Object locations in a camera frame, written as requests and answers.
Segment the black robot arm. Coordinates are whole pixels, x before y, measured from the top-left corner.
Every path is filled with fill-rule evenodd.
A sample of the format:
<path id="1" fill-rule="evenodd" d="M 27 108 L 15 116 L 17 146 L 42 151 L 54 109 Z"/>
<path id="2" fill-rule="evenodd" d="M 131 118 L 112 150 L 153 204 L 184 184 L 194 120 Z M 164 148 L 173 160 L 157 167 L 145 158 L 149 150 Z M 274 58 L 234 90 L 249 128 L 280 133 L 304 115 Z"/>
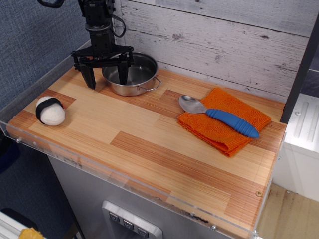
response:
<path id="1" fill-rule="evenodd" d="M 85 28 L 90 34 L 91 46 L 71 53 L 74 68 L 81 72 L 90 89 L 96 87 L 94 68 L 117 67 L 120 84 L 125 85 L 129 68 L 134 63 L 134 48 L 115 43 L 115 37 L 123 37 L 126 29 L 121 35 L 114 32 L 113 20 L 123 22 L 114 15 L 114 1 L 80 0 L 79 5 L 86 19 Z"/>

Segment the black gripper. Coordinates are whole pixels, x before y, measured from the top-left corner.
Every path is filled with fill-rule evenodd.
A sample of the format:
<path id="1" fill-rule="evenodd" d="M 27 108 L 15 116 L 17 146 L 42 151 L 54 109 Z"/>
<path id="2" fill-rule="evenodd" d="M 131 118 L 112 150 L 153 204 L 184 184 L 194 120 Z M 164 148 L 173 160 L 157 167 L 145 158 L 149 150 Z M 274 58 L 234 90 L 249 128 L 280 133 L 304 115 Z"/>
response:
<path id="1" fill-rule="evenodd" d="M 111 24 L 102 26 L 85 25 L 90 34 L 91 45 L 87 48 L 71 53 L 74 67 L 83 76 L 87 87 L 96 88 L 94 71 L 92 68 L 118 66 L 121 85 L 127 84 L 128 68 L 134 63 L 133 48 L 115 44 L 116 34 Z"/>

